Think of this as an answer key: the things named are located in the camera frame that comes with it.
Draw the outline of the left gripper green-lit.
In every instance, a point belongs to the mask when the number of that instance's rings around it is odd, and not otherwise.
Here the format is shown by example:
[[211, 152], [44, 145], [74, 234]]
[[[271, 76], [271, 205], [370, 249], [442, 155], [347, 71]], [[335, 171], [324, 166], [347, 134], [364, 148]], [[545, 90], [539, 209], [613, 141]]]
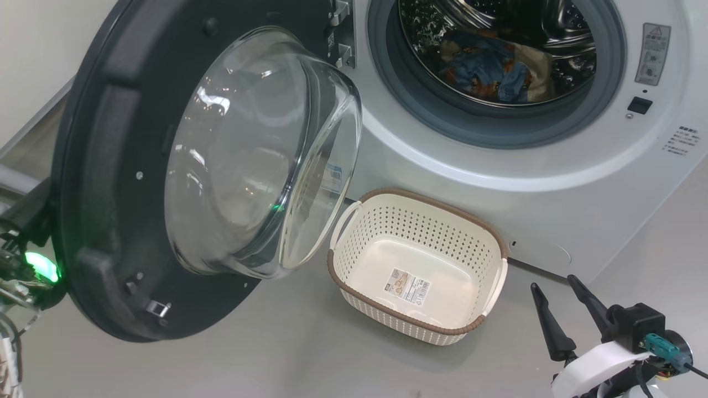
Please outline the left gripper green-lit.
[[61, 302], [66, 291], [55, 262], [13, 242], [0, 242], [0, 303], [46, 311]]

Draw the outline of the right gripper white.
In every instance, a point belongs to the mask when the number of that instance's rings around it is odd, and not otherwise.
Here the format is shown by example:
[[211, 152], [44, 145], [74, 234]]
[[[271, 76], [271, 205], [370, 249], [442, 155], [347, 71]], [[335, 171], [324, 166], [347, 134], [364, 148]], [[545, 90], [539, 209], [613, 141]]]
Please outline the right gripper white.
[[[570, 274], [566, 279], [599, 332], [608, 333], [612, 323], [606, 317], [607, 307], [576, 275]], [[531, 283], [529, 288], [549, 357], [564, 363], [563, 370], [551, 382], [552, 398], [654, 398], [654, 367], [647, 362], [649, 351], [642, 345], [633, 350], [618, 342], [607, 342], [577, 356], [576, 343], [552, 315], [539, 285]]]

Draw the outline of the dark round glass washer door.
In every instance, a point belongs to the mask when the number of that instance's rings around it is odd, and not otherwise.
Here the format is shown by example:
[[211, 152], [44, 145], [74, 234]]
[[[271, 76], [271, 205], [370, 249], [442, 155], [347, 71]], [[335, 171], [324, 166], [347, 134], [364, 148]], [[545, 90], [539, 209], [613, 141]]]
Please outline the dark round glass washer door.
[[[331, 234], [362, 138], [327, 60], [330, 0], [117, 0], [51, 169], [51, 240], [79, 310], [126, 342], [192, 337]], [[322, 187], [326, 164], [343, 192]]]

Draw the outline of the blue garment with white lining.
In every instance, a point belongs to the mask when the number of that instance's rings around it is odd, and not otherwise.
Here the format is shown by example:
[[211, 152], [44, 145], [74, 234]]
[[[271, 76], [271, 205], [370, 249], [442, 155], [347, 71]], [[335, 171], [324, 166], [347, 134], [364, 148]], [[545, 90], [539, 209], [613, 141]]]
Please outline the blue garment with white lining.
[[529, 82], [526, 84], [528, 102], [551, 101], [555, 96], [551, 78], [553, 57], [536, 48], [513, 43], [515, 59], [529, 70]]

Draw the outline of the blue cartoon print garment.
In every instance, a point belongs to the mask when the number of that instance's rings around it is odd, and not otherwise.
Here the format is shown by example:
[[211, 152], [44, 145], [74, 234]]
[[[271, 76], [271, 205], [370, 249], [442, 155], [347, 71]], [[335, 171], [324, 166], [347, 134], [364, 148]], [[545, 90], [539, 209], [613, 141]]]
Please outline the blue cartoon print garment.
[[538, 81], [513, 43], [464, 31], [443, 35], [437, 76], [458, 92], [478, 100], [526, 102]]

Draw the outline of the white front-load washing machine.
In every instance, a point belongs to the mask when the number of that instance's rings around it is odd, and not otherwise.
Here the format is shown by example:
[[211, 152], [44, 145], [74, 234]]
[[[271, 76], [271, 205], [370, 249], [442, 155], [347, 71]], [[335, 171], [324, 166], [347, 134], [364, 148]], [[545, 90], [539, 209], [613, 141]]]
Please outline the white front-load washing machine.
[[[591, 281], [708, 155], [708, 0], [571, 0], [595, 41], [595, 75], [551, 103], [468, 101], [428, 75], [398, 0], [354, 0], [363, 137], [347, 197], [402, 188], [493, 224], [508, 247], [566, 249]], [[657, 86], [634, 81], [645, 23], [671, 27]], [[653, 101], [627, 111], [635, 96]]]

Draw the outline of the stainless steel washing machine drum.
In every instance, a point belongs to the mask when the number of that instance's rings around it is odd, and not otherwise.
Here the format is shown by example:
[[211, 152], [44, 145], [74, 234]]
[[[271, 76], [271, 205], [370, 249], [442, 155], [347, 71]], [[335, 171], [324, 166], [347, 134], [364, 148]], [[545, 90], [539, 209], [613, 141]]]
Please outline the stainless steel washing machine drum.
[[[595, 75], [595, 41], [586, 18], [571, 0], [398, 0], [400, 28], [428, 75], [458, 96], [503, 108], [558, 101], [589, 84]], [[450, 31], [496, 37], [553, 57], [555, 96], [544, 102], [492, 102], [448, 86], [438, 76], [439, 46]]]

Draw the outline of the grey metal door hinge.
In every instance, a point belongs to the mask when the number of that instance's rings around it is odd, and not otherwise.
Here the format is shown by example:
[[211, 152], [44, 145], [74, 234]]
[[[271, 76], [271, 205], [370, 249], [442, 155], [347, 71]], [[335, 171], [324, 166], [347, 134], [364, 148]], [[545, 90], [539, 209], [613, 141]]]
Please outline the grey metal door hinge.
[[325, 31], [327, 60], [339, 69], [356, 68], [354, 0], [330, 0], [329, 26]]

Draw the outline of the round white filter cover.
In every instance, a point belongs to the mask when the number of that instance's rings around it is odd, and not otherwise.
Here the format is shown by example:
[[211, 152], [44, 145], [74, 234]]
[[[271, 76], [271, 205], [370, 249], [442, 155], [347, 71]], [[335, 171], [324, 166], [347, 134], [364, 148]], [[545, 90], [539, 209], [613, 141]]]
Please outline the round white filter cover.
[[571, 264], [571, 255], [557, 244], [534, 237], [511, 239], [508, 249], [513, 259], [539, 269], [560, 270]]

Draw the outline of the basket product label sticker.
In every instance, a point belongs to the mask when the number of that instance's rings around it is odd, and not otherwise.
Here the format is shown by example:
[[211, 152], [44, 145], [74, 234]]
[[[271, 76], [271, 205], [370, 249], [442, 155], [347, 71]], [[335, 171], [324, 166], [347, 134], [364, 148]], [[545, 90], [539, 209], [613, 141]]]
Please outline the basket product label sticker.
[[430, 287], [431, 282], [422, 277], [417, 277], [404, 270], [393, 269], [384, 286], [384, 291], [410, 304], [422, 306]]

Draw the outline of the white woven-look laundry basket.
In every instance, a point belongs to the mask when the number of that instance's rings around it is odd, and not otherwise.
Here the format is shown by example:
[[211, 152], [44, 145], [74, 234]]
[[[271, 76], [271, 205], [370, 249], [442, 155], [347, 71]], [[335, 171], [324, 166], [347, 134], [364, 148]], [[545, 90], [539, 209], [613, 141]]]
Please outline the white woven-look laundry basket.
[[[485, 322], [506, 282], [508, 252], [483, 220], [415, 192], [383, 188], [343, 211], [327, 269], [354, 309], [407, 337], [446, 346]], [[384, 291], [393, 269], [431, 282], [422, 306]]]

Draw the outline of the blue energy label sticker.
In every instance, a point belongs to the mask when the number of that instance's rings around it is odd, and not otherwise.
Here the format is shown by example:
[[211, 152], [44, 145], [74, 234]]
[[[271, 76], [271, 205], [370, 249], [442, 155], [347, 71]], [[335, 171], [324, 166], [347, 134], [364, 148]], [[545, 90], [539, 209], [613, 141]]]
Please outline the blue energy label sticker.
[[326, 164], [321, 187], [332, 194], [341, 194], [343, 192], [343, 169], [333, 164]]

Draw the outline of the grey warning sticker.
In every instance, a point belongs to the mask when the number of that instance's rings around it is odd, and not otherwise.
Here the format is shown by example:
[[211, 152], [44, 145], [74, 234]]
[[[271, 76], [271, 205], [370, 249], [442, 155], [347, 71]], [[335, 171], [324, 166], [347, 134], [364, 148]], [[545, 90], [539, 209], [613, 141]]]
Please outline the grey warning sticker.
[[642, 30], [642, 47], [634, 81], [657, 86], [668, 55], [671, 27], [645, 23]]

